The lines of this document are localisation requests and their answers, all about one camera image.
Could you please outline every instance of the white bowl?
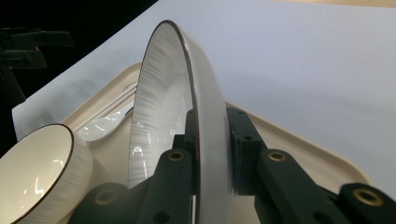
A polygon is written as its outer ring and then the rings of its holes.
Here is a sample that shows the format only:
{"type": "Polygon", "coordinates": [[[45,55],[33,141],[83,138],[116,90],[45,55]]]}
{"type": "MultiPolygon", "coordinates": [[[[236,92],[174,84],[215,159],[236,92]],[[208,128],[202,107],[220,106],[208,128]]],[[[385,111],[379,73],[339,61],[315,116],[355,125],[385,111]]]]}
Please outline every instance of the white bowl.
{"type": "Polygon", "coordinates": [[[62,124],[30,133],[0,160],[0,223],[56,223],[91,184],[92,154],[62,124]]]}
{"type": "Polygon", "coordinates": [[[228,223],[232,196],[225,102],[204,52],[172,21],[153,32],[137,84],[129,187],[153,175],[160,155],[195,114],[201,223],[228,223]]]}

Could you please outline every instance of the white table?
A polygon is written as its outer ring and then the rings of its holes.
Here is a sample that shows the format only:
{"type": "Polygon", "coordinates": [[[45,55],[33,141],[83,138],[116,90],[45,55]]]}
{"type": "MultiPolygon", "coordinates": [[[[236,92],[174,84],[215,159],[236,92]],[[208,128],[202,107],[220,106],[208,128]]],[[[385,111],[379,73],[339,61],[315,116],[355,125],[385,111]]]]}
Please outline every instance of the white table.
{"type": "Polygon", "coordinates": [[[159,1],[14,108],[18,137],[141,62],[165,19],[202,46],[226,100],[354,162],[396,199],[396,8],[159,1]]]}

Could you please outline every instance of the ceramic bowl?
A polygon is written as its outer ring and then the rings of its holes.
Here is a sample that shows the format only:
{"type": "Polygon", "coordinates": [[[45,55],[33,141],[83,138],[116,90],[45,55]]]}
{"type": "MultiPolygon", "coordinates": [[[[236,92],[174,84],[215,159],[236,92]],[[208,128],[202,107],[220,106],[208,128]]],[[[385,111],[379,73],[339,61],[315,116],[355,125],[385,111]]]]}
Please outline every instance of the ceramic bowl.
{"type": "Polygon", "coordinates": [[[0,160],[0,223],[56,223],[85,196],[92,154],[62,124],[30,133],[0,160]]]}
{"type": "Polygon", "coordinates": [[[154,30],[137,84],[131,129],[129,187],[153,175],[160,155],[195,114],[199,220],[228,223],[232,195],[225,102],[201,48],[172,21],[154,30]]]}

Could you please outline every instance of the white tray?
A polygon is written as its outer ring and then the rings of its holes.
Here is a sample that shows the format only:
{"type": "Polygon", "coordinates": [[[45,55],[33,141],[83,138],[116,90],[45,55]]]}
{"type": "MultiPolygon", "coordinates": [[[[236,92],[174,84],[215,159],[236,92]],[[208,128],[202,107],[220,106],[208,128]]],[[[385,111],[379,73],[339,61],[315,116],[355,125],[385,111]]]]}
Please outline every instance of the white tray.
{"type": "MultiPolygon", "coordinates": [[[[63,121],[72,130],[90,115],[102,108],[112,99],[120,95],[131,83],[137,82],[141,63],[136,63],[125,69],[90,100],[73,112],[63,121]]],[[[126,100],[114,109],[117,111],[134,97],[126,100]]],[[[315,146],[301,137],[265,121],[246,111],[262,136],[266,145],[289,152],[308,172],[314,181],[322,187],[338,192],[341,185],[349,182],[370,184],[370,180],[350,162],[333,155],[328,150],[315,146]]],[[[129,142],[132,117],[125,119],[120,127],[110,136],[96,142],[88,143],[93,158],[93,175],[91,188],[106,182],[116,182],[127,185],[129,142]]],[[[253,197],[235,197],[233,200],[233,223],[259,223],[253,197]]],[[[59,223],[67,223],[70,215],[59,223]]]]}

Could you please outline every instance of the bowl rim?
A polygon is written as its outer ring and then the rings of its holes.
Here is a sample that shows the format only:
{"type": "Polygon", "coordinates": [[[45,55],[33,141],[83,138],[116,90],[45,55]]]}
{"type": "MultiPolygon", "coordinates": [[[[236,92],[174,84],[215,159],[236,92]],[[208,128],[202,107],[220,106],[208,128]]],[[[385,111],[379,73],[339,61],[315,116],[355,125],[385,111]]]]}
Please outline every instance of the bowl rim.
{"type": "Polygon", "coordinates": [[[62,126],[64,128],[66,128],[66,130],[71,135],[71,146],[69,148],[69,153],[68,153],[67,159],[66,159],[66,161],[64,163],[64,167],[62,168],[61,172],[58,174],[56,179],[53,181],[53,183],[49,187],[49,189],[45,192],[45,194],[37,202],[35,202],[35,204],[33,206],[31,206],[24,214],[20,215],[16,220],[12,221],[11,223],[18,223],[19,221],[21,221],[24,218],[26,218],[29,214],[31,214],[49,196],[49,194],[52,192],[52,190],[55,188],[55,186],[60,181],[61,177],[64,175],[64,171],[68,167],[68,164],[70,163],[71,157],[72,157],[72,155],[74,153],[75,136],[73,135],[73,132],[70,130],[70,128],[67,127],[66,125],[62,124],[62,123],[52,123],[52,124],[45,125],[45,126],[43,126],[41,128],[38,128],[38,129],[34,130],[33,132],[29,133],[28,135],[24,136],[19,142],[23,141],[25,138],[27,138],[31,134],[33,134],[33,133],[35,133],[35,132],[37,132],[37,131],[39,131],[41,129],[47,128],[49,126],[62,126]]]}

